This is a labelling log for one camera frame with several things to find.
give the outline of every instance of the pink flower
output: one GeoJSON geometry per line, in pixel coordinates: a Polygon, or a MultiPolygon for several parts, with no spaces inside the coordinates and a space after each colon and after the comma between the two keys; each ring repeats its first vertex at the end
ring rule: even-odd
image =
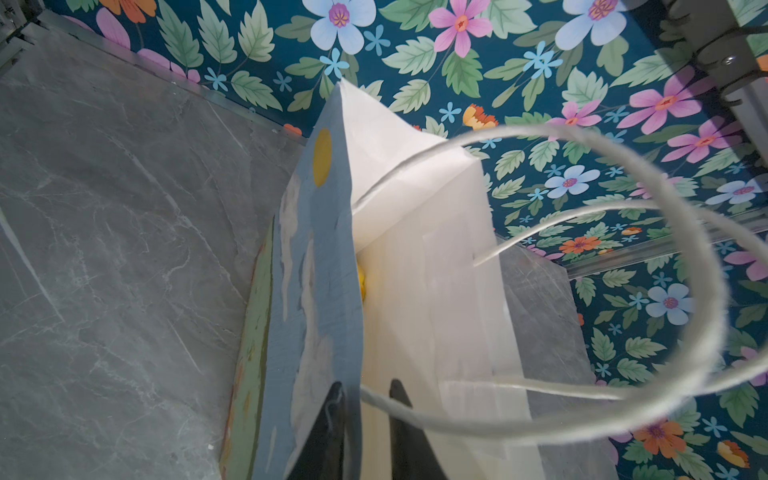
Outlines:
{"type": "Polygon", "coordinates": [[[741,130],[741,124],[734,121],[732,124],[723,126],[725,119],[722,117],[712,117],[701,127],[699,127],[699,136],[693,134],[680,135],[671,138],[667,145],[670,147],[682,147],[668,153],[662,162],[674,161],[688,154],[686,161],[691,164],[702,161],[710,154],[710,145],[715,148],[728,148],[741,143],[740,135],[730,135],[741,130]]]}
{"type": "MultiPolygon", "coordinates": [[[[669,178],[669,175],[667,174],[661,174],[661,176],[664,177],[664,179],[667,180],[672,185],[675,185],[677,182],[679,182],[680,180],[683,180],[684,178],[684,177],[669,178]]],[[[637,190],[629,194],[629,196],[636,197],[638,195],[642,195],[645,200],[648,200],[650,198],[650,193],[647,190],[645,190],[645,186],[640,182],[637,182],[636,186],[637,186],[637,190]]]]}
{"type": "MultiPolygon", "coordinates": [[[[575,101],[569,101],[563,106],[564,118],[552,118],[547,123],[553,125],[578,125],[579,127],[591,127],[594,124],[600,123],[600,115],[589,115],[599,104],[599,100],[591,101],[579,110],[578,104],[575,101]]],[[[555,141],[557,139],[557,137],[549,137],[549,141],[555,141]]]]}
{"type": "Polygon", "coordinates": [[[562,252],[550,253],[549,255],[547,255],[547,252],[543,251],[541,248],[536,248],[536,246],[534,245],[528,245],[528,249],[531,252],[539,255],[540,257],[544,257],[547,260],[557,260],[558,258],[563,257],[565,255],[565,253],[562,253],[562,252]]]}
{"type": "Polygon", "coordinates": [[[675,75],[672,75],[664,85],[664,96],[655,90],[643,90],[629,97],[629,105],[643,110],[636,111],[626,117],[618,125],[618,128],[633,127],[646,118],[648,119],[641,130],[648,135],[667,123],[667,112],[677,118],[688,117],[701,111],[701,102],[688,100],[688,98],[703,94],[715,86],[709,77],[685,88],[694,77],[695,70],[688,65],[675,75]]]}
{"type": "MultiPolygon", "coordinates": [[[[96,14],[96,25],[98,25],[99,30],[101,30],[102,35],[107,40],[113,41],[121,47],[131,50],[131,38],[128,37],[128,32],[125,31],[125,28],[120,21],[112,15],[112,12],[106,8],[100,9],[96,14]]],[[[176,65],[156,51],[150,50],[149,48],[142,48],[139,50],[138,55],[153,63],[161,65],[194,83],[200,83],[200,73],[198,73],[197,70],[192,69],[185,74],[182,67],[176,65]]]]}
{"type": "Polygon", "coordinates": [[[756,282],[768,277],[768,266],[765,263],[760,262],[757,257],[749,252],[733,252],[729,253],[723,258],[725,263],[731,265],[747,265],[752,263],[746,269],[746,277],[756,282]]]}
{"type": "MultiPolygon", "coordinates": [[[[748,346],[743,346],[741,347],[741,356],[744,357],[746,360],[737,360],[736,362],[733,362],[731,365],[739,366],[743,363],[746,363],[751,359],[755,358],[757,356],[757,352],[755,351],[755,349],[751,349],[748,346]]],[[[768,382],[768,371],[760,373],[758,376],[750,380],[750,383],[754,386],[763,386],[767,382],[768,382]]]]}
{"type": "Polygon", "coordinates": [[[447,50],[456,40],[456,54],[464,58],[469,53],[472,41],[469,34],[483,37],[493,31],[493,25],[487,18],[476,18],[490,5],[491,0],[451,0],[451,13],[446,8],[437,8],[429,13],[429,21],[435,28],[447,28],[435,39],[435,51],[447,50]]]}

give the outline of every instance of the white flower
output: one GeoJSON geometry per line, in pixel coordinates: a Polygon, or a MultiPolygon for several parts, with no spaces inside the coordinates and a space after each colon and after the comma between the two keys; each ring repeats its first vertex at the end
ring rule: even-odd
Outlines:
{"type": "Polygon", "coordinates": [[[708,198],[707,205],[717,205],[725,200],[728,200],[728,203],[732,205],[743,204],[756,197],[755,194],[766,191],[767,187],[768,174],[758,175],[746,183],[741,180],[729,182],[717,188],[721,194],[708,198]]]}
{"type": "Polygon", "coordinates": [[[627,19],[621,12],[632,10],[648,0],[564,0],[563,10],[578,15],[563,25],[554,37],[561,50],[573,50],[592,30],[592,44],[605,45],[621,35],[627,19]]]}
{"type": "Polygon", "coordinates": [[[597,177],[600,177],[599,170],[590,170],[584,172],[584,165],[574,165],[568,168],[562,177],[552,177],[544,184],[547,188],[552,188],[547,194],[550,198],[560,198],[566,193],[571,195],[579,195],[587,191],[589,185],[587,182],[591,182],[597,177]]]}
{"type": "Polygon", "coordinates": [[[365,41],[357,27],[367,27],[376,19],[373,0],[302,0],[307,10],[322,17],[310,34],[317,48],[328,51],[336,36],[342,50],[350,55],[362,50],[365,41]]]}
{"type": "Polygon", "coordinates": [[[688,292],[688,287],[682,283],[673,283],[669,290],[655,286],[648,290],[648,296],[656,303],[647,305],[645,311],[656,317],[666,314],[672,325],[685,325],[688,323],[686,312],[694,311],[694,299],[686,297],[688,292]]]}

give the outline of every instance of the flower center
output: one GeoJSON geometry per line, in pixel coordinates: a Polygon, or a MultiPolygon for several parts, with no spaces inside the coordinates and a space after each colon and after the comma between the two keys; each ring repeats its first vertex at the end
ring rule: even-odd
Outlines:
{"type": "Polygon", "coordinates": [[[656,104],[656,110],[667,110],[669,107],[677,103],[677,96],[676,95],[670,95],[669,97],[664,97],[659,101],[659,103],[656,104]]]}
{"type": "Polygon", "coordinates": [[[744,194],[748,194],[749,192],[751,192],[754,189],[755,189],[755,187],[743,187],[743,188],[740,188],[739,190],[734,190],[733,194],[734,195],[744,195],[744,194]]]}
{"type": "Polygon", "coordinates": [[[698,142],[695,143],[697,147],[708,147],[712,142],[714,142],[717,139],[715,136],[711,137],[704,137],[700,139],[698,142]]]}
{"type": "Polygon", "coordinates": [[[467,18],[467,15],[462,15],[461,17],[458,17],[456,19],[456,23],[453,24],[453,27],[458,31],[464,31],[467,29],[468,25],[469,25],[469,18],[467,18]]]}
{"type": "Polygon", "coordinates": [[[349,23],[349,10],[343,3],[336,3],[328,11],[328,19],[338,28],[346,27],[349,23]]]}
{"type": "Polygon", "coordinates": [[[667,434],[664,433],[664,429],[661,428],[661,425],[652,425],[648,427],[648,433],[655,439],[663,439],[667,436],[667,434]]]}
{"type": "Polygon", "coordinates": [[[616,9],[618,2],[619,0],[594,0],[589,8],[589,17],[595,21],[602,20],[616,9]]]}

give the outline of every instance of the white rope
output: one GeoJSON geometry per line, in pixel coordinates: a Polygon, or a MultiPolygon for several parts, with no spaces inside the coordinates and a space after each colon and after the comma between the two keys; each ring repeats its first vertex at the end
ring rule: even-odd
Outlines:
{"type": "MultiPolygon", "coordinates": [[[[622,208],[647,208],[657,209],[658,206],[651,200],[622,200],[615,202],[607,202],[600,204],[603,208],[599,210],[619,210],[622,208]]],[[[575,218],[584,214],[591,214],[595,209],[583,208],[573,210],[573,213],[568,213],[568,218],[575,218]]],[[[730,218],[716,214],[710,210],[697,209],[697,214],[703,220],[713,224],[723,232],[728,233],[733,239],[735,239],[744,249],[753,254],[760,262],[768,265],[768,245],[765,244],[760,238],[752,234],[747,228],[739,225],[730,218]]],[[[509,247],[520,243],[531,235],[541,232],[544,228],[550,227],[552,221],[542,223],[545,225],[536,226],[530,230],[526,230],[520,233],[514,238],[505,241],[498,245],[493,250],[480,256],[475,265],[489,260],[499,253],[507,250],[509,247]]],[[[749,362],[745,362],[739,366],[731,366],[724,372],[717,373],[702,389],[696,391],[694,395],[705,395],[707,393],[715,393],[721,390],[726,390],[744,383],[760,373],[768,370],[768,345],[763,346],[758,352],[757,356],[751,359],[749,362]]],[[[510,376],[496,376],[493,382],[499,386],[508,386],[516,389],[531,390],[533,392],[549,393],[552,395],[578,397],[582,399],[603,399],[603,400],[625,400],[633,395],[634,389],[627,387],[610,387],[610,386],[591,386],[591,385],[571,385],[567,383],[556,382],[544,382],[541,380],[533,379],[521,379],[510,376]]]]}
{"type": "MultiPolygon", "coordinates": [[[[361,386],[361,400],[394,418],[422,429],[457,435],[506,437],[521,444],[584,441],[618,434],[653,422],[677,408],[689,392],[701,390],[707,381],[707,375],[717,359],[711,352],[720,351],[723,346],[727,287],[717,257],[708,244],[707,235],[699,225],[694,209],[680,199],[672,185],[661,176],[661,170],[646,162],[637,153],[620,144],[614,144],[606,137],[572,127],[547,124],[508,125],[473,131],[442,142],[403,161],[360,197],[353,205],[353,212],[360,211],[391,179],[436,155],[478,141],[521,135],[550,135],[584,144],[623,165],[638,182],[646,186],[646,190],[656,200],[658,207],[672,225],[672,237],[686,258],[690,270],[690,286],[696,311],[683,331],[683,345],[673,354],[667,368],[654,381],[635,389],[634,394],[626,401],[547,415],[531,422],[446,419],[414,412],[409,407],[365,386],[361,386]]],[[[603,210],[605,205],[589,208],[603,210]]],[[[569,214],[561,215],[554,224],[567,220],[569,214]]]]}

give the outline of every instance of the gift bag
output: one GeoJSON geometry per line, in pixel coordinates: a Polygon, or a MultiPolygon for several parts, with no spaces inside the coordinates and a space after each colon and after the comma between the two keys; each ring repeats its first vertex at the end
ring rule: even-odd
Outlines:
{"type": "Polygon", "coordinates": [[[530,419],[482,168],[341,81],[259,250],[220,470],[251,478],[543,478],[536,447],[421,432],[359,387],[460,419],[530,419]]]}

